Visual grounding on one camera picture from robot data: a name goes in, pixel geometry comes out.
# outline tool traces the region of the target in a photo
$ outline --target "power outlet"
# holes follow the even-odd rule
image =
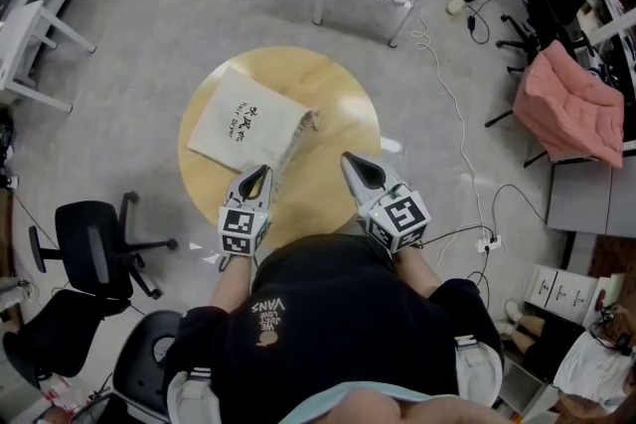
[[[491,242],[490,238],[487,238],[487,239],[480,238],[479,240],[477,240],[477,252],[478,253],[485,253],[486,252],[486,246],[488,246],[491,251],[501,247],[501,235],[497,235],[497,239],[494,242]]]

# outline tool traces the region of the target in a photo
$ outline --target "white drawer unit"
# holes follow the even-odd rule
[[[526,302],[580,324],[592,305],[597,284],[598,279],[592,277],[536,265]]]
[[[548,302],[550,291],[553,289],[557,271],[542,265],[535,265],[533,279],[528,287],[526,302],[544,308]]]

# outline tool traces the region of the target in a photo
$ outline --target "concrete floor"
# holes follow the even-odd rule
[[[521,57],[497,50],[494,42],[511,35],[499,21],[503,11],[524,18],[521,1],[494,0],[483,9],[491,30],[491,42],[484,46],[470,40],[465,16],[451,19],[444,13],[446,1],[432,0],[422,15],[441,74],[466,122],[465,152],[477,170],[484,220],[493,224],[493,195],[506,183],[519,186],[544,212],[550,165],[543,160],[528,170],[522,167],[540,150],[533,137],[514,118],[483,127],[507,110],[514,96],[517,83],[505,66]],[[144,312],[183,312],[206,304],[219,274],[202,258],[217,251],[216,232],[190,201],[179,174],[181,116],[197,86],[225,60],[257,47],[291,45],[340,63],[367,91],[382,135],[402,145],[387,158],[421,192],[432,214],[426,238],[479,220],[470,171],[459,153],[460,124],[436,79],[432,55],[418,52],[408,35],[395,50],[386,44],[403,8],[387,0],[326,0],[323,26],[316,27],[312,7],[313,0],[71,0],[62,18],[96,43],[97,51],[88,55],[55,35],[60,46],[40,59],[39,89],[75,107],[70,115],[30,100],[16,108],[11,166],[21,179],[20,199],[55,235],[58,206],[80,200],[118,206],[123,193],[136,191],[141,201],[131,216],[130,236],[174,236],[181,247],[146,254],[145,274],[165,295],[155,302],[135,289],[133,303]],[[419,22],[412,28],[420,30]],[[500,195],[497,219],[506,249],[491,253],[487,276],[491,313],[501,317],[505,298],[522,297],[534,263],[558,264],[563,239],[546,229],[514,190]],[[46,275],[35,268],[27,232],[31,224],[16,204],[18,269],[39,288],[38,302],[23,305],[27,319],[48,301],[53,287],[67,281],[60,263],[50,262]],[[442,278],[466,277],[482,268],[483,255],[475,251],[478,236],[477,230],[457,236],[439,265]],[[191,250],[190,242],[203,248]],[[444,244],[423,251],[431,265]],[[113,368],[140,318],[129,309],[97,331],[80,374],[89,387],[97,388]]]

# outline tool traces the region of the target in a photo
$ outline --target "black t-shirt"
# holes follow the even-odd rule
[[[442,285],[437,300],[457,301],[464,292],[468,308],[460,297],[449,309],[485,313],[474,285],[461,283],[468,286]],[[456,394],[454,337],[467,331],[462,325],[458,332],[464,320],[435,304],[435,294],[427,300],[405,285],[363,237],[308,237],[270,255],[251,296],[231,314],[214,307],[186,314],[168,352],[166,381],[209,367],[224,424],[278,422],[344,381]],[[497,349],[485,317],[478,328]]]

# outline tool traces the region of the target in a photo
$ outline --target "pink cushion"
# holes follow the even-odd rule
[[[526,70],[513,111],[551,158],[592,155],[621,168],[623,103],[554,41]]]

